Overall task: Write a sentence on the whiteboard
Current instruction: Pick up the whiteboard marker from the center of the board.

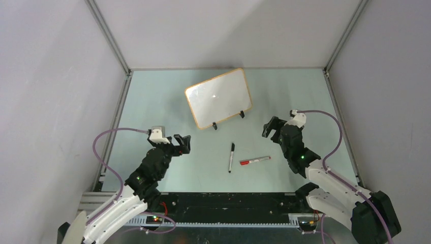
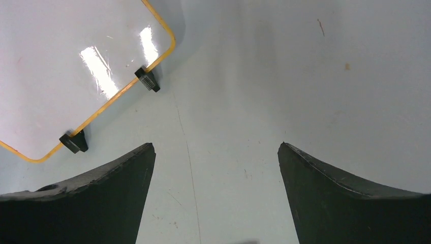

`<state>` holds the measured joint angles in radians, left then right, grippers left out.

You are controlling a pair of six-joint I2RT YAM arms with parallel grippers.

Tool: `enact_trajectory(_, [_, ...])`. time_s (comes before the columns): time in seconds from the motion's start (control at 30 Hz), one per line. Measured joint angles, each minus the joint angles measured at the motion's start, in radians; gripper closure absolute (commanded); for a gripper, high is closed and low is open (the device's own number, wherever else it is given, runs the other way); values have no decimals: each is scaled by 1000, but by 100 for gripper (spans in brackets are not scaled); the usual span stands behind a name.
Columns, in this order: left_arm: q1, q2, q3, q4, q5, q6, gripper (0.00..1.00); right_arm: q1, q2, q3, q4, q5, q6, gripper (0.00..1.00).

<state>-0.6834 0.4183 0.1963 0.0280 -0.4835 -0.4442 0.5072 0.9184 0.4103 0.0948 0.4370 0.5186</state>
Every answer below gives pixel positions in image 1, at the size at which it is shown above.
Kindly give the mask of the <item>black whiteboard marker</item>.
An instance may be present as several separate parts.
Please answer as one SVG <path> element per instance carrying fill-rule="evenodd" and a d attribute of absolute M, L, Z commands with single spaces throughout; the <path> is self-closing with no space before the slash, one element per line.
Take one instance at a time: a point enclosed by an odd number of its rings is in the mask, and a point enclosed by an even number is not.
<path fill-rule="evenodd" d="M 235 151 L 235 144 L 231 143 L 230 158 L 229 158 L 229 168 L 228 168 L 228 172 L 229 173 L 232 172 L 232 163 L 233 163 L 234 151 Z"/>

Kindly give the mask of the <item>yellow framed whiteboard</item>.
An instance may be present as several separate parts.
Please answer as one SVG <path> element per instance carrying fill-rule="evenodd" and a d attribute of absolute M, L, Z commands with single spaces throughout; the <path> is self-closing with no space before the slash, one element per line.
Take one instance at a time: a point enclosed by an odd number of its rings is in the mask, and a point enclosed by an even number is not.
<path fill-rule="evenodd" d="M 242 68 L 237 68 L 184 90 L 197 128 L 212 127 L 212 123 L 244 113 L 253 107 L 253 101 Z"/>

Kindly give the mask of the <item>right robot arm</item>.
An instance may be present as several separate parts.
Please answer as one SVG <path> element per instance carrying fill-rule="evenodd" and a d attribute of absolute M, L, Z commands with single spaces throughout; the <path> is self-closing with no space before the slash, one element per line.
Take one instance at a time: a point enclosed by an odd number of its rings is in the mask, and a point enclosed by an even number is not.
<path fill-rule="evenodd" d="M 297 209 L 330 216 L 350 230 L 357 243 L 389 243 L 402 230 L 389 196 L 371 192 L 327 166 L 303 142 L 305 121 L 303 113 L 288 121 L 274 116 L 262 132 L 267 138 L 274 131 L 271 140 L 281 147 L 290 169 L 309 180 L 295 192 Z"/>

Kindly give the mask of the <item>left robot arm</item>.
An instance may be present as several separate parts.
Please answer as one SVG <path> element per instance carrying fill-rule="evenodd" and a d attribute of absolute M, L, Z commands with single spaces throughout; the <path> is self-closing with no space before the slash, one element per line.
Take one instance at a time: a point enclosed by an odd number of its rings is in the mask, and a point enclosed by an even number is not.
<path fill-rule="evenodd" d="M 57 230 L 57 243 L 105 243 L 133 217 L 156 211 L 161 205 L 159 182 L 164 178 L 173 157 L 190 153 L 191 136 L 175 134 L 164 137 L 159 129 L 148 132 L 152 145 L 141 164 L 122 182 L 120 189 L 91 214 L 82 211 L 72 223 Z"/>

